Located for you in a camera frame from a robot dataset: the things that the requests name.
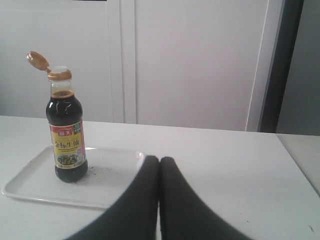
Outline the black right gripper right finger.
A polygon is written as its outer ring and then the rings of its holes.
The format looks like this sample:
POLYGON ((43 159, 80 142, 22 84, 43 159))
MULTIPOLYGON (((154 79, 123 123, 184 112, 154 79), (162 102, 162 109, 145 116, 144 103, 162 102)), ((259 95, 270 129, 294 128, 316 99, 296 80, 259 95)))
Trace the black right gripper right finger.
POLYGON ((163 240, 250 239, 199 198, 172 157, 160 160, 158 199, 163 240))

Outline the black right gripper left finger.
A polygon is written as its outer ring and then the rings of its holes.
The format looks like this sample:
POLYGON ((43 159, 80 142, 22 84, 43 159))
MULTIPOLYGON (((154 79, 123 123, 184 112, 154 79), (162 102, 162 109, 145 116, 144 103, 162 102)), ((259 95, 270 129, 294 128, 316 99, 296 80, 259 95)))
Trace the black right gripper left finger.
POLYGON ((69 240, 155 240, 159 159, 148 155, 119 199, 69 240))

